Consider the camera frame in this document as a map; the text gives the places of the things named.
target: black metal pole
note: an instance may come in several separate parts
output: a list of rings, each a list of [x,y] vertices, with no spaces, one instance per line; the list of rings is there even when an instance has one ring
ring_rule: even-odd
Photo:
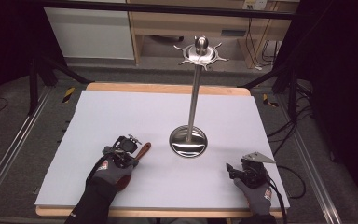
[[[126,3],[106,3],[106,2],[87,2],[87,1],[62,1],[62,0],[17,0],[27,4],[37,4],[41,7],[90,9],[106,11],[132,11],[132,12],[152,12],[152,13],[172,13],[190,14],[204,16],[224,16],[224,17],[243,17],[276,20],[302,20],[309,16],[292,12],[277,12],[263,10],[246,10],[217,7],[183,7],[183,6],[163,6],[149,4],[126,4]]]
[[[63,66],[62,64],[57,63],[46,56],[42,55],[42,56],[40,56],[40,58],[48,65],[50,65],[54,68],[57,68],[58,70],[65,73],[67,76],[72,77],[74,80],[76,80],[82,84],[90,84],[91,82],[94,82],[94,81],[88,80],[88,79],[78,75],[77,73],[73,72],[72,70],[68,69],[67,67]]]

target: floor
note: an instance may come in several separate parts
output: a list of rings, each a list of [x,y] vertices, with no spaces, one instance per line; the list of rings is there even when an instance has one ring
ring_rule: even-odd
[[[181,51],[173,45],[184,48],[193,44],[194,37],[185,36],[183,41],[177,37],[147,36],[143,48],[143,55],[139,64],[110,63],[99,64],[99,68],[89,68],[81,64],[69,64],[74,71],[84,77],[96,80],[120,80],[124,82],[151,82],[151,83],[192,83],[194,65],[185,63]],[[222,58],[227,62],[216,62],[208,66],[204,72],[203,83],[224,86],[245,84],[256,77],[263,76],[271,69],[271,65],[261,66],[261,70],[248,68],[243,61],[243,55],[238,51],[235,39],[210,39],[210,44],[216,46]],[[265,55],[273,55],[275,43],[268,45]],[[34,199],[37,196],[37,186],[43,181],[43,175],[48,169],[49,162],[54,157],[55,150],[64,135],[64,130],[71,119],[76,107],[80,91],[76,91],[68,104],[58,104],[52,99],[61,99],[68,87],[76,86],[77,90],[84,89],[71,78],[58,75],[60,84],[48,90],[50,100],[46,102],[43,112],[37,123],[29,133],[22,133],[26,141],[16,142],[21,150],[14,153],[15,160],[7,167],[7,172],[0,179],[0,218],[6,223],[37,223],[49,221],[62,223],[62,220],[50,218],[41,219],[34,213]],[[284,111],[285,96],[275,96],[271,92],[274,79],[270,79],[251,90],[256,99],[260,116],[265,125],[266,133],[273,133],[281,128],[287,117]],[[305,87],[308,83],[300,80]],[[0,88],[0,162],[5,158],[7,149],[13,145],[13,139],[18,134],[28,112],[28,83],[26,79],[19,79],[4,84]],[[40,85],[40,94],[46,90]],[[266,104],[264,96],[268,96],[270,104]],[[308,102],[304,97],[298,97],[298,107],[307,108]],[[271,148],[278,148],[287,134],[282,132],[270,139]],[[320,136],[317,125],[308,110],[296,126],[296,132],[276,156],[280,165],[295,169],[304,179],[307,193],[301,199],[291,199],[291,208],[288,211],[290,223],[358,223],[358,190],[351,181],[342,164],[330,161],[327,146]],[[282,181],[286,191],[296,196],[301,194],[302,183],[290,172],[282,169]],[[325,190],[326,195],[317,192]],[[325,213],[324,208],[333,205],[333,212],[338,215],[330,217],[332,211]]]

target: black glove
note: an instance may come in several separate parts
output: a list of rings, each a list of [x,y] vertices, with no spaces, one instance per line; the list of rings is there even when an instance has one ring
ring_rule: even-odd
[[[257,189],[250,189],[239,178],[235,178],[234,184],[245,194],[249,208],[254,214],[269,215],[272,196],[269,183],[266,182]]]
[[[133,170],[133,165],[126,168],[118,168],[112,158],[108,157],[98,169],[95,171],[94,177],[99,177],[111,185],[115,185],[118,180],[124,175],[130,175]]]

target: glove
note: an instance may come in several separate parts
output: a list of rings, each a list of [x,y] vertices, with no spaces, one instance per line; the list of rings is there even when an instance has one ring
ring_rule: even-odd
[[[266,182],[257,189],[250,189],[239,178],[235,178],[234,184],[245,194],[249,208],[254,214],[269,215],[272,196],[269,183]]]
[[[124,175],[130,175],[132,170],[133,165],[130,165],[126,168],[116,167],[113,159],[108,157],[105,161],[103,161],[100,167],[98,167],[94,177],[99,177],[111,185],[115,185],[121,177]]]

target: gray carpet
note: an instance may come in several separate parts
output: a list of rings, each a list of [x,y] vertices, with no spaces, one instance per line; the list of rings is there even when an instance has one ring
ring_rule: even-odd
[[[83,77],[98,81],[192,84],[193,80],[191,71],[126,68],[73,69]],[[51,222],[56,221],[56,217],[39,217],[35,213],[34,201],[37,195],[34,194],[34,189],[41,186],[55,151],[64,135],[64,130],[75,112],[76,101],[81,91],[86,88],[86,85],[79,84],[60,73],[58,73],[58,77],[58,85],[52,89],[42,114],[0,187],[0,217],[8,219],[11,217],[36,218],[39,221],[53,219]],[[256,77],[257,75],[244,75],[241,73],[206,72],[203,73],[201,78],[201,85],[237,86]],[[252,89],[252,95],[256,99],[266,133],[278,130],[287,122],[280,107],[263,104],[263,93],[271,93],[270,86],[272,83],[273,79]],[[7,83],[0,88],[0,96],[8,100],[7,107],[0,111],[0,159],[28,112],[27,84],[28,79],[24,77]],[[75,87],[76,89],[69,102],[65,104],[62,103],[62,98],[69,87]],[[301,109],[308,105],[308,101],[302,99],[298,104],[298,109]],[[297,129],[301,132],[307,148],[310,150],[312,159],[321,173],[321,177],[334,201],[342,222],[358,223],[358,189],[353,184],[345,167],[329,160],[328,149],[320,136],[315,121],[309,115],[298,123]],[[280,133],[269,140],[279,140],[284,136],[285,133]],[[275,150],[280,142],[271,142],[270,144],[272,150]],[[293,137],[289,138],[283,145],[275,160],[278,165],[295,170],[307,184],[307,192],[304,197],[301,199],[289,199],[291,207],[287,214],[288,221],[290,223],[325,223],[324,214],[298,157]],[[301,193],[301,182],[295,175],[281,169],[280,174],[283,184],[290,195],[296,196]]]

